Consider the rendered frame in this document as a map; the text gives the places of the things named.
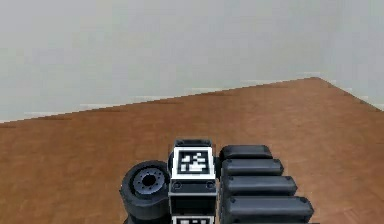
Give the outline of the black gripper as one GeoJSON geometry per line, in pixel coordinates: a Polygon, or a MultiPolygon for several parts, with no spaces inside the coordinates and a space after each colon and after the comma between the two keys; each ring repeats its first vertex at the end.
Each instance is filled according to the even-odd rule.
{"type": "Polygon", "coordinates": [[[170,224],[167,163],[159,160],[134,165],[119,190],[127,218],[123,224],[170,224]]]}

